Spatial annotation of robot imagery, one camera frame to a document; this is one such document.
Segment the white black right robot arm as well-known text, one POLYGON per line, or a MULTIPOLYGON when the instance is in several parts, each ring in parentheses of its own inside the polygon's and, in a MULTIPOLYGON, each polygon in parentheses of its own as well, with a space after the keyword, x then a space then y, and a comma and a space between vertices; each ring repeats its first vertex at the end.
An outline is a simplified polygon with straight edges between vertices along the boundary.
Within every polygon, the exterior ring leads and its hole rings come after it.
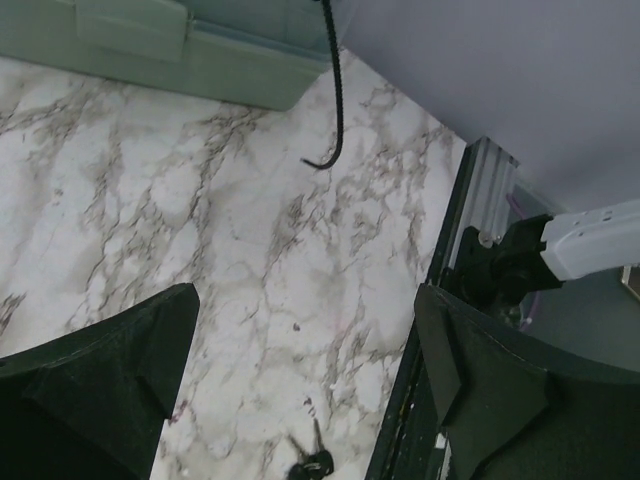
POLYGON ((513 223, 501 242, 484 247, 465 229, 454 268, 459 296, 481 310, 516 305, 536 291, 639 262, 639 201, 513 223))

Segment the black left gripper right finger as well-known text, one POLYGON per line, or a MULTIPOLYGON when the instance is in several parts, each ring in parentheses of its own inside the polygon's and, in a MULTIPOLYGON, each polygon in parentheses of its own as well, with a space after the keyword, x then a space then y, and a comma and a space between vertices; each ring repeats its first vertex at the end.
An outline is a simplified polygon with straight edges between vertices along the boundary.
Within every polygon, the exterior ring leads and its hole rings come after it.
POLYGON ((460 479, 636 479, 639 375, 509 328, 428 284, 414 303, 460 479))

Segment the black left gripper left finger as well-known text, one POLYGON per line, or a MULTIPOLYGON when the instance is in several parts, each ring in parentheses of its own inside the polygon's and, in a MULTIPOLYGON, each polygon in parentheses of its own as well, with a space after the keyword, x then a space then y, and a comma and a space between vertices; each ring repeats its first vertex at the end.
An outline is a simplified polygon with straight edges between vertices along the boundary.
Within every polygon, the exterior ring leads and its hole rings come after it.
POLYGON ((147 479, 200 300, 181 283, 1 360, 4 479, 147 479))

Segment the black headed padlock keys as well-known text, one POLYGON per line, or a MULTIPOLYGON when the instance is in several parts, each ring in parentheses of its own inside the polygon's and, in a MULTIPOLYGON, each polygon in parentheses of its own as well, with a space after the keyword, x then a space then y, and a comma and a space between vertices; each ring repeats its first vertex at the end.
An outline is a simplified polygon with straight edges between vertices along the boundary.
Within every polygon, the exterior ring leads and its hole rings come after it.
POLYGON ((307 452, 293 435, 287 435, 297 454, 296 463, 288 471, 288 480, 322 480, 335 472, 334 458, 324 445, 317 418, 313 418, 313 428, 315 448, 311 452, 307 452))

